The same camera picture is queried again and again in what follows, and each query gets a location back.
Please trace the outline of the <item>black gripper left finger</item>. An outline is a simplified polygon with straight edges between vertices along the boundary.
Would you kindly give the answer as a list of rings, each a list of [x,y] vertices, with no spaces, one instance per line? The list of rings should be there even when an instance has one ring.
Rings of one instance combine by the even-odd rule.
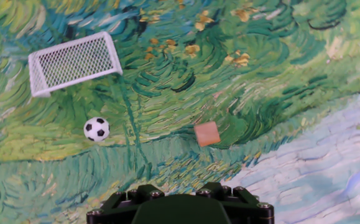
[[[164,197],[157,187],[146,184],[136,189],[113,193],[99,208],[86,213],[87,224],[130,223],[143,203]]]

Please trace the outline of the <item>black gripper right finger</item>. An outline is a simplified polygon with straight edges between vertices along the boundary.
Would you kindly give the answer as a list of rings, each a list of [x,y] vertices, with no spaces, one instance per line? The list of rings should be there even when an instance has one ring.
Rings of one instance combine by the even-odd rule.
[[[203,203],[196,207],[212,223],[274,224],[274,206],[261,202],[246,188],[231,188],[219,182],[208,182],[195,192]]]

